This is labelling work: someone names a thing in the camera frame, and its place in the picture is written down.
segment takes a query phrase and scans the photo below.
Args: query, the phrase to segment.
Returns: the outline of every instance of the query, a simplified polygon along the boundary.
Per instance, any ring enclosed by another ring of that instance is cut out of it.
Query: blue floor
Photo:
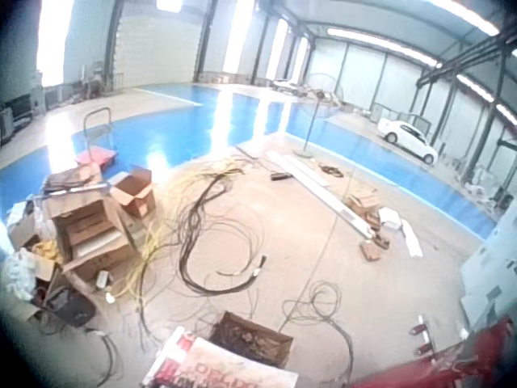
[[[105,178],[128,170],[133,164],[148,167],[157,174],[193,158],[217,154],[227,146],[277,131],[305,137],[309,125],[309,117],[296,104],[289,111],[290,104],[267,103],[200,86],[161,85],[145,89],[196,101],[203,106],[113,123],[113,137],[119,154],[116,163],[106,171]],[[482,238],[486,238],[495,226],[494,221],[459,192],[365,137],[320,120],[314,126],[311,141],[402,186]],[[72,143],[74,152],[84,150],[80,133],[72,136]],[[56,151],[41,148],[0,170],[3,219],[15,202],[39,191],[44,177],[52,170],[49,157],[56,160],[56,155],[50,154],[52,152]]]

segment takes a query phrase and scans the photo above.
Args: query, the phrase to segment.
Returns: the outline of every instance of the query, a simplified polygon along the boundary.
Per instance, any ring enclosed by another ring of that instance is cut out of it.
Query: red object
[[[98,147],[96,145],[93,145],[90,148],[90,152],[88,150],[82,151],[80,154],[75,156],[75,161],[79,164],[90,164],[93,162],[98,164],[101,170],[103,170],[113,162],[113,159],[115,159],[116,156],[115,151],[106,150],[105,148]]]
[[[442,388],[466,376],[482,376],[485,381],[497,364],[505,339],[511,335],[513,322],[503,318],[496,325],[474,334],[470,343],[461,342],[450,348],[416,361],[395,366],[382,373],[365,377],[351,386],[353,388]]]

